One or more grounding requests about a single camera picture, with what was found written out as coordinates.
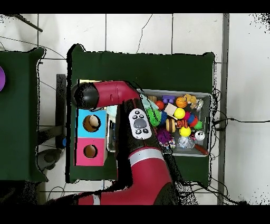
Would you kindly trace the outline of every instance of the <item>green toy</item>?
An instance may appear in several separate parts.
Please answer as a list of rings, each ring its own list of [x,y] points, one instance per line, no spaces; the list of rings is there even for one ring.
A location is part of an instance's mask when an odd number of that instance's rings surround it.
[[[146,110],[146,114],[151,125],[157,127],[161,121],[161,113],[156,109],[152,110],[152,108],[149,108]]]
[[[194,126],[195,130],[200,130],[203,128],[203,123],[199,120],[198,123]]]

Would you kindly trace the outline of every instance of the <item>green table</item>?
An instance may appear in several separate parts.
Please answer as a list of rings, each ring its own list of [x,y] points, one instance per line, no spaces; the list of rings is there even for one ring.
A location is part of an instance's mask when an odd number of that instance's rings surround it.
[[[85,52],[81,45],[70,48],[67,54],[67,87],[78,79],[135,81],[142,89],[174,90],[212,93],[214,54],[123,54],[113,52]],[[70,181],[111,180],[117,178],[115,158],[109,153],[104,166],[73,165],[76,108],[71,106]],[[208,185],[209,156],[176,156],[186,181],[200,181]]]
[[[46,181],[36,166],[37,62],[44,49],[0,52],[6,85],[0,92],[0,180]]]

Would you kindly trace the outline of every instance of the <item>shape sorter box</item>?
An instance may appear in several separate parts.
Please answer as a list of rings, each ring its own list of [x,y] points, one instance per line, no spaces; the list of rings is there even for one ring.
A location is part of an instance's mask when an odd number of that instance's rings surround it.
[[[96,115],[100,120],[100,127],[95,132],[88,132],[83,127],[83,121],[88,115]],[[76,166],[103,166],[107,158],[107,113],[106,110],[90,112],[89,110],[79,109],[78,115],[78,140],[76,147]],[[84,148],[88,145],[94,145],[96,156],[88,158],[84,154]]]

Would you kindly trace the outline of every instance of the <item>yellow ball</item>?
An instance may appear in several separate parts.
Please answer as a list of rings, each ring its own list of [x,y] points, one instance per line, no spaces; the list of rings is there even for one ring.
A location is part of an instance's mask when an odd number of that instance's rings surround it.
[[[179,133],[183,137],[188,137],[191,134],[191,129],[190,129],[190,127],[188,127],[188,128],[182,127],[179,130]]]
[[[185,116],[185,110],[183,108],[177,108],[173,114],[177,119],[182,119]]]

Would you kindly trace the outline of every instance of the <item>plastic bin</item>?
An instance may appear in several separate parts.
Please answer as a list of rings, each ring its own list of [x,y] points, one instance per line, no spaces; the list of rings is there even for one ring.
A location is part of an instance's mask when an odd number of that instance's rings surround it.
[[[210,128],[212,126],[212,108],[213,108],[213,97],[211,94],[205,94],[202,92],[181,92],[181,91],[166,91],[166,90],[151,90],[151,89],[143,89],[141,91],[140,89],[137,89],[139,93],[144,94],[145,96],[156,96],[157,100],[162,100],[163,95],[171,95],[177,97],[181,97],[184,94],[190,94],[193,96],[196,96],[197,99],[202,99],[204,101],[204,104],[200,111],[196,111],[195,109],[190,108],[190,104],[188,104],[184,110],[185,111],[192,111],[199,120],[202,121],[202,128],[205,132],[205,138],[202,141],[195,141],[195,144],[202,145],[208,152],[211,148],[211,134],[210,134]],[[172,133],[172,136],[175,138],[175,142],[177,144],[178,139],[180,137],[179,129]],[[204,157],[206,155],[201,154],[200,151],[198,151],[195,148],[190,149],[182,149],[180,147],[175,147],[172,150],[164,150],[165,153],[172,153],[174,156],[196,156],[196,157]]]

